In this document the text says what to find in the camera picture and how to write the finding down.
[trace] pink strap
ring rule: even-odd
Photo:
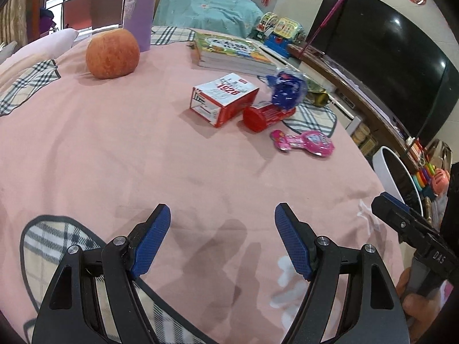
[[[335,5],[331,8],[331,10],[329,11],[329,13],[327,14],[327,16],[325,17],[325,19],[323,20],[323,22],[320,24],[320,26],[316,29],[316,32],[314,32],[313,34],[313,37],[311,38],[311,40],[309,40],[308,42],[306,42],[306,45],[304,46],[303,50],[301,51],[300,53],[300,56],[304,53],[304,51],[306,50],[306,48],[314,41],[314,39],[316,38],[316,36],[318,35],[318,33],[320,32],[320,30],[322,28],[324,28],[328,21],[330,20],[330,18],[332,17],[332,15],[338,10],[338,8],[343,4],[343,1],[344,0],[338,0]]]

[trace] white pillow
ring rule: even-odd
[[[0,65],[13,55],[16,45],[17,42],[13,41],[0,49]]]
[[[0,64],[0,74],[21,59],[33,54],[44,54],[48,59],[56,59],[72,47],[77,36],[78,31],[73,28],[66,28],[32,41]]]

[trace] metal screw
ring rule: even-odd
[[[123,244],[126,243],[126,238],[124,236],[117,236],[114,240],[113,240],[113,244],[115,246],[121,246]]]
[[[365,245],[365,251],[369,254],[374,254],[376,252],[376,248],[374,245]]]
[[[330,244],[330,240],[326,236],[320,236],[317,238],[317,243],[321,246],[328,246]]]
[[[76,254],[78,252],[78,246],[77,245],[73,245],[73,246],[70,246],[69,248],[67,248],[67,252],[69,254]]]

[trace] toy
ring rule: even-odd
[[[449,180],[444,170],[439,168],[435,169],[435,176],[432,178],[431,185],[432,190],[437,195],[441,195],[448,190]]]
[[[276,14],[272,12],[266,13],[261,17],[260,23],[258,23],[257,27],[255,28],[254,38],[265,41],[265,39],[274,30],[277,22],[279,22],[279,17]]]
[[[296,41],[298,35],[302,32],[303,27],[298,22],[288,18],[281,18],[264,44],[283,57],[290,58],[287,45]]]
[[[417,191],[425,197],[435,200],[437,195],[443,194],[449,185],[448,172],[435,168],[431,163],[425,164],[412,175]]]
[[[269,101],[260,101],[244,109],[243,121],[247,128],[256,133],[292,116],[297,109],[284,110]]]
[[[319,131],[307,131],[299,136],[291,136],[276,129],[271,132],[270,137],[274,141],[274,146],[283,152],[293,148],[303,148],[312,154],[327,157],[334,150],[332,141]]]

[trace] purple water bottle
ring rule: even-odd
[[[134,35],[141,52],[150,50],[154,9],[155,0],[125,0],[122,26]]]

